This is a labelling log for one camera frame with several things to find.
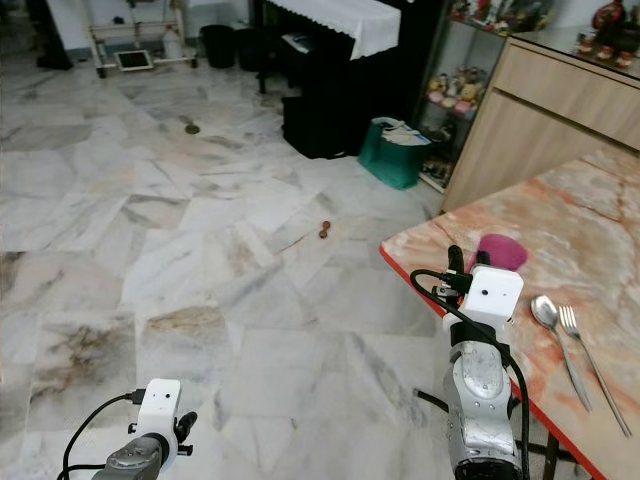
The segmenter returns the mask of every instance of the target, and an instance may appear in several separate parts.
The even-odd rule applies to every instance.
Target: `metal fork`
[[[580,332],[578,331],[578,325],[576,323],[576,314],[573,311],[573,307],[564,306],[564,307],[560,307],[559,310],[560,310],[560,323],[564,327],[565,332],[567,332],[567,335],[569,335],[570,337],[577,339],[582,345],[582,348],[584,348],[584,351],[587,352],[587,357],[589,357],[589,361],[591,362],[591,365],[593,366],[593,369],[596,372],[596,377],[598,377],[598,382],[600,382],[600,386],[602,387],[604,396],[607,397],[609,406],[611,407],[611,410],[613,410],[613,414],[616,416],[616,420],[618,420],[618,424],[620,425],[620,428],[622,428],[622,433],[624,433],[626,437],[630,437],[632,435],[631,430],[629,430],[629,427],[624,421],[624,418],[622,418],[622,414],[618,410],[618,406],[616,405],[615,400],[611,396],[611,393],[609,392],[609,388],[607,388],[607,384],[604,381],[604,377],[602,376],[602,373],[600,373],[600,369],[596,365],[596,361],[593,359],[593,357],[589,353],[589,350],[587,349],[587,346],[582,341],[582,337],[580,336]]]

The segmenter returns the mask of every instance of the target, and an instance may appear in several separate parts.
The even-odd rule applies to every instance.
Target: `table leg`
[[[558,462],[558,450],[560,442],[549,432],[547,439],[547,454],[544,456],[544,474],[542,480],[553,480],[556,473],[556,463]]]

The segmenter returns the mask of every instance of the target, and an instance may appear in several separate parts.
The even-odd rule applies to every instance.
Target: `wooden cabinet door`
[[[442,210],[449,212],[598,149],[620,150],[593,135],[493,90],[453,172]]]

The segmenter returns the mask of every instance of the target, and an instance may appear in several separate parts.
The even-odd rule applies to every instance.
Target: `black trash bin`
[[[240,68],[247,72],[259,72],[267,62],[267,48],[262,34],[253,28],[236,30],[236,50]]]
[[[235,45],[233,28],[225,25],[207,25],[200,29],[200,38],[207,51],[209,65],[215,68],[233,67]]]

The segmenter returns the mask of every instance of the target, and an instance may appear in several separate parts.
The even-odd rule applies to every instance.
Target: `metal spoon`
[[[564,361],[567,364],[567,369],[569,370],[569,376],[571,377],[573,386],[575,387],[576,392],[578,393],[578,397],[584,405],[584,408],[586,408],[587,411],[590,412],[592,410],[591,402],[589,402],[589,397],[587,397],[587,391],[584,388],[582,379],[580,378],[580,375],[578,374],[576,368],[573,366],[573,362],[571,362],[567,346],[564,344],[562,337],[556,331],[556,324],[558,323],[558,309],[549,297],[547,297],[546,295],[538,295],[537,297],[531,299],[531,313],[533,313],[533,316],[540,325],[551,330],[551,332],[553,332],[553,334],[558,339],[558,342],[562,347]]]

